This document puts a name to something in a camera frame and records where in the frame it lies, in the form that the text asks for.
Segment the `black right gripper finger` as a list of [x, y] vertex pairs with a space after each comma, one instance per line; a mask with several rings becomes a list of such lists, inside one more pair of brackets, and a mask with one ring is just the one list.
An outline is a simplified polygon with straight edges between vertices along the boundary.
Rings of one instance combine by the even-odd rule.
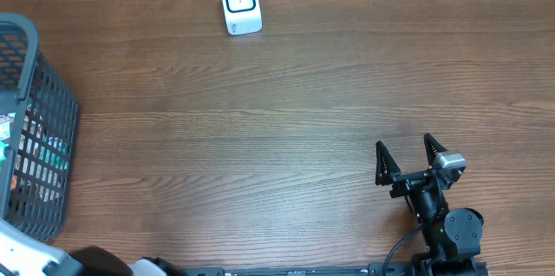
[[447, 149], [444, 148], [430, 133], [426, 133], [423, 136], [424, 145], [426, 149], [426, 155], [428, 158], [428, 165], [432, 166], [434, 163], [435, 157], [439, 153], [446, 152]]
[[386, 186], [395, 181], [395, 177], [400, 176], [402, 171], [391, 156], [387, 147], [382, 141], [375, 144], [376, 149], [376, 172], [375, 184]]

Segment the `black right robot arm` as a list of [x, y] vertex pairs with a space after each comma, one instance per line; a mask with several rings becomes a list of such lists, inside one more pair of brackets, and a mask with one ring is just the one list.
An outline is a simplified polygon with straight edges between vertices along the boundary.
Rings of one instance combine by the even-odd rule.
[[[428, 167], [404, 174], [382, 141], [375, 144], [375, 184], [390, 186], [391, 198], [402, 197], [417, 220], [417, 228], [398, 241], [374, 272], [382, 275], [487, 275], [480, 254], [483, 216], [472, 208], [451, 209], [444, 192], [467, 167], [462, 153], [444, 148], [430, 133], [423, 136]], [[414, 254], [398, 267], [390, 264], [396, 251], [421, 234], [424, 253]]]

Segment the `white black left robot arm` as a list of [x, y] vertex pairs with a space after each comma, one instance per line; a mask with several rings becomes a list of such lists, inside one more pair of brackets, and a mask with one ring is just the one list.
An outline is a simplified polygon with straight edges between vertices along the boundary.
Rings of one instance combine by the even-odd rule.
[[151, 259], [127, 264], [97, 246], [66, 253], [60, 248], [30, 238], [5, 220], [1, 221], [2, 276], [155, 276], [184, 273], [177, 267]]

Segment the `white barcode scanner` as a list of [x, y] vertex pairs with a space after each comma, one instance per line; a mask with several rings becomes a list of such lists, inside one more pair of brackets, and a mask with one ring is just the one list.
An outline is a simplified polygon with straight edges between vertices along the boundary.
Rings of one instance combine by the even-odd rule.
[[227, 31], [232, 36], [259, 32], [263, 18], [259, 0], [222, 0]]

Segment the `mint green wipes pack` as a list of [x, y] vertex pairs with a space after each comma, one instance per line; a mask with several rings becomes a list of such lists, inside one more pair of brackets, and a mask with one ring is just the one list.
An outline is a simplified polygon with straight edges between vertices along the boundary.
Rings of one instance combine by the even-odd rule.
[[69, 172], [68, 145], [57, 137], [44, 137], [42, 141], [46, 146], [28, 141], [23, 135], [20, 137], [19, 149], [30, 156], [25, 159], [18, 155], [15, 159], [14, 169], [24, 174], [37, 175], [47, 172], [64, 173]]

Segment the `dark grey mesh basket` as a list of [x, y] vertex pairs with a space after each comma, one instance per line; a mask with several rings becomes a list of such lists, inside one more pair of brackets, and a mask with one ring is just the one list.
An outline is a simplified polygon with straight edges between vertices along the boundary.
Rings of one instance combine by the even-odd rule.
[[[64, 226], [81, 115], [74, 93], [40, 51], [35, 25], [1, 15], [1, 218], [35, 240], [52, 241]], [[57, 137], [68, 147], [69, 172], [30, 175], [14, 169], [20, 137], [43, 146]]]

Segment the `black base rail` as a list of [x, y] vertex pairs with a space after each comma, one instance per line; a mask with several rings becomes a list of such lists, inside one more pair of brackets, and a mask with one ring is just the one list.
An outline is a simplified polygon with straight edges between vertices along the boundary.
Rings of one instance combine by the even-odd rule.
[[[383, 263], [369, 263], [367, 266], [333, 266], [333, 267], [289, 267], [289, 268], [258, 268], [225, 270], [221, 267], [187, 268], [181, 271], [187, 276], [381, 276]], [[422, 273], [410, 263], [388, 263], [385, 269], [388, 276], [412, 275], [490, 275], [486, 263], [476, 263], [474, 266], [447, 265], [432, 269], [431, 273]]]

